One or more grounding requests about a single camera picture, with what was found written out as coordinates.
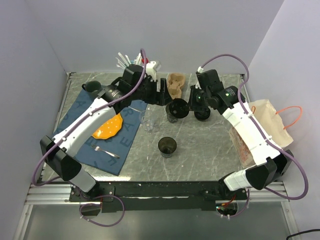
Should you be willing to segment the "black coffee cup lid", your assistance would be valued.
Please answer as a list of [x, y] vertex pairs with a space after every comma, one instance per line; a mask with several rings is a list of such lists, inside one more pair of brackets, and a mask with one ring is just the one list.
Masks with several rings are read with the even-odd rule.
[[183, 119], [189, 114], [189, 106], [188, 103], [182, 98], [175, 98], [168, 105], [169, 113], [177, 118]]

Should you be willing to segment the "dark translucent coffee cup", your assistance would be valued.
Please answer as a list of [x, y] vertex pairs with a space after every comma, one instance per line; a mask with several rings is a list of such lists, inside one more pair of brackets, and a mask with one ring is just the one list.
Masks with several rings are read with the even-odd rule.
[[176, 118], [170, 111], [166, 112], [166, 116], [170, 123], [176, 123], [178, 121], [178, 118]]

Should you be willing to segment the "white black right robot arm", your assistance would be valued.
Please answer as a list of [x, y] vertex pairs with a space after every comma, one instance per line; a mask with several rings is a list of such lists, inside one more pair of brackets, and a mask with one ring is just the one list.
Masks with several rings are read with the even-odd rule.
[[255, 188], [261, 190], [284, 175], [292, 162], [292, 154], [284, 151], [258, 122], [249, 104], [237, 87], [208, 86], [202, 90], [190, 88], [188, 108], [196, 113], [207, 109], [217, 110], [239, 135], [253, 158], [253, 165], [224, 176], [219, 195], [230, 199], [236, 190]]

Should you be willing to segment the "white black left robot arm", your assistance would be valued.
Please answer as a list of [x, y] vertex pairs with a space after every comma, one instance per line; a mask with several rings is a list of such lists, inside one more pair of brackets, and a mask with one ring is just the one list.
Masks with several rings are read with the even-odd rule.
[[75, 159], [76, 154], [103, 123], [130, 106], [132, 101], [165, 106], [172, 100], [166, 80], [156, 79], [159, 68], [158, 61], [144, 66], [131, 64], [109, 85], [101, 86], [98, 81], [84, 84], [84, 90], [95, 97], [93, 103], [66, 129], [52, 138], [41, 139], [44, 162], [64, 181], [79, 188], [87, 201], [98, 197], [99, 183]]

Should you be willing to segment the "brown paper takeout bag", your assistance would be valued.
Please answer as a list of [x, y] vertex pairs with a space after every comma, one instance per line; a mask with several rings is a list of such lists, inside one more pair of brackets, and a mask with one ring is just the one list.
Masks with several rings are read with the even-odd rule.
[[[268, 99], [256, 100], [254, 102], [250, 102], [248, 105], [256, 120], [261, 124], [264, 130], [266, 130], [267, 134], [272, 136], [272, 140], [279, 147], [286, 148], [294, 141], [287, 131], [287, 128], [291, 125], [285, 126], [282, 118], [279, 116], [280, 112], [285, 111], [284, 108], [276, 111]], [[242, 167], [245, 169], [254, 166], [254, 158], [250, 153], [249, 148], [234, 127], [231, 127], [228, 133], [238, 154]]]

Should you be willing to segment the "stacked black cup lids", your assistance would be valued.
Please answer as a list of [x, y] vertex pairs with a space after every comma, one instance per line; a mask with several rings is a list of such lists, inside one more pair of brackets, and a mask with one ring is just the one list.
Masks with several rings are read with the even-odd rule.
[[211, 115], [210, 111], [206, 111], [206, 112], [195, 111], [194, 112], [194, 116], [198, 121], [205, 121], [210, 117], [210, 115]]

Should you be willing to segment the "silver spoon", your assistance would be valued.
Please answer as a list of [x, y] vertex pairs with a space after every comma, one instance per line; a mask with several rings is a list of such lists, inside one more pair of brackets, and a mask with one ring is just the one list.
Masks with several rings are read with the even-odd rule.
[[131, 106], [129, 106], [129, 108], [132, 109], [132, 110], [134, 110], [134, 111], [136, 111], [136, 112], [138, 112], [138, 113], [144, 113], [144, 112], [146, 112], [146, 110], [139, 110], [139, 109], [133, 108], [133, 107], [131, 107]]

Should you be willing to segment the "clear plastic tumbler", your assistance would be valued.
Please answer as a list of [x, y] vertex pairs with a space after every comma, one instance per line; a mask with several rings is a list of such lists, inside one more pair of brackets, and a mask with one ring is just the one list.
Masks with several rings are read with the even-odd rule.
[[145, 131], [151, 131], [155, 124], [155, 115], [150, 109], [142, 111], [139, 115], [140, 124]]

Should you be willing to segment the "brown cardboard cup carrier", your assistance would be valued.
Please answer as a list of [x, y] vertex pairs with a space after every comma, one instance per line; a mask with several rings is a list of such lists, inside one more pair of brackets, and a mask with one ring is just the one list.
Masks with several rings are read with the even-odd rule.
[[167, 78], [167, 89], [171, 98], [177, 99], [182, 96], [182, 89], [185, 85], [186, 76], [182, 73], [170, 73]]

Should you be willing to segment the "white wrapped straw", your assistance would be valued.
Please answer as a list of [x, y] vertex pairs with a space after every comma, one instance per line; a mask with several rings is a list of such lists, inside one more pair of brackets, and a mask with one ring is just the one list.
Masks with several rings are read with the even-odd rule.
[[118, 58], [116, 58], [116, 59], [117, 59], [118, 65], [119, 65], [121, 68], [125, 69], [125, 68], [127, 67], [121, 60], [119, 60]]
[[118, 52], [118, 56], [121, 58], [120, 61], [124, 65], [125, 68], [130, 65], [130, 62], [127, 61], [127, 59], [120, 52]]
[[139, 53], [139, 54], [137, 55], [136, 59], [134, 60], [134, 64], [135, 64], [135, 65], [140, 65], [141, 62], [142, 62], [142, 54]]

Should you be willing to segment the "orange dotted scalloped plate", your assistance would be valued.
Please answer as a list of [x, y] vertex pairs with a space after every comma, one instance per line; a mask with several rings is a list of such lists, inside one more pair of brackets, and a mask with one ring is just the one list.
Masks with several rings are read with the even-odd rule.
[[102, 124], [93, 134], [92, 137], [98, 140], [107, 140], [114, 137], [123, 125], [123, 118], [120, 113]]

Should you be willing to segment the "dark green mug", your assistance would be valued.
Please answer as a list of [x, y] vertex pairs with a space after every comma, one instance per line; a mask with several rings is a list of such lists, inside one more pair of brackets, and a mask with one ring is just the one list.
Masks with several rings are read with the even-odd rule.
[[93, 80], [82, 84], [82, 89], [88, 94], [91, 100], [98, 97], [98, 94], [102, 91], [102, 85], [99, 81]]

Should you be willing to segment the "silver fork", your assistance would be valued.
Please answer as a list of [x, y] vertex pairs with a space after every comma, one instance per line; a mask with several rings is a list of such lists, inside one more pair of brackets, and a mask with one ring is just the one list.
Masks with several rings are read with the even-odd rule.
[[103, 153], [106, 153], [108, 154], [109, 156], [113, 157], [113, 158], [116, 158], [116, 159], [120, 159], [120, 156], [115, 154], [115, 153], [112, 153], [112, 152], [109, 152], [107, 150], [104, 150], [102, 149], [100, 146], [98, 145], [95, 145], [95, 144], [91, 144], [90, 145], [96, 152], [103, 152]]

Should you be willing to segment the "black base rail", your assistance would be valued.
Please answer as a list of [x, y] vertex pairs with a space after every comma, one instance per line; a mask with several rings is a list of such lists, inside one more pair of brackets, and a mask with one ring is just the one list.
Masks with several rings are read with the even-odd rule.
[[70, 184], [47, 184], [31, 186], [25, 204], [99, 204], [102, 212], [121, 210], [193, 210], [214, 211], [217, 204], [246, 201], [283, 202], [279, 194], [286, 194], [282, 182], [269, 186], [276, 193], [266, 189], [244, 188], [229, 191], [218, 181], [103, 181], [93, 194], [82, 193]]

